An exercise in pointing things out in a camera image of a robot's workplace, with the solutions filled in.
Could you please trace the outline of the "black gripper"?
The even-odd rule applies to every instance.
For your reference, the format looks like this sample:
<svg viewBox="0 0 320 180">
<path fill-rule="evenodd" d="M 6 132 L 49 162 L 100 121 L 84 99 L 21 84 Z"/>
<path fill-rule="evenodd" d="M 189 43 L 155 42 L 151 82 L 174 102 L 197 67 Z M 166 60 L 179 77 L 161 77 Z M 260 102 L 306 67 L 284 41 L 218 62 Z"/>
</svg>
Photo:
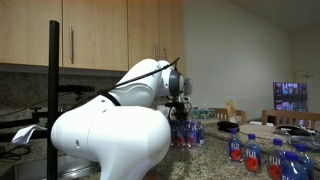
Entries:
<svg viewBox="0 0 320 180">
<path fill-rule="evenodd" d="M 169 102 L 165 104 L 169 108 L 168 118 L 174 117 L 178 121 L 186 121 L 188 119 L 188 111 L 182 102 Z"/>
</svg>

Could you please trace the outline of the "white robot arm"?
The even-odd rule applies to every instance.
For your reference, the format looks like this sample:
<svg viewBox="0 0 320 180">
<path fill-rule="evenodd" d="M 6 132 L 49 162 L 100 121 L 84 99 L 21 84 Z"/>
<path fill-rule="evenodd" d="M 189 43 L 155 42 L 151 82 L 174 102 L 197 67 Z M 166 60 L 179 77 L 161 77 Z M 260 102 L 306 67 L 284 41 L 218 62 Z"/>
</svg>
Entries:
<svg viewBox="0 0 320 180">
<path fill-rule="evenodd" d="M 151 107 L 157 96 L 179 96 L 184 79 L 166 60 L 144 59 L 113 87 L 63 113 L 51 130 L 53 145 L 97 162 L 100 180 L 142 180 L 166 156 L 167 117 Z"/>
</svg>

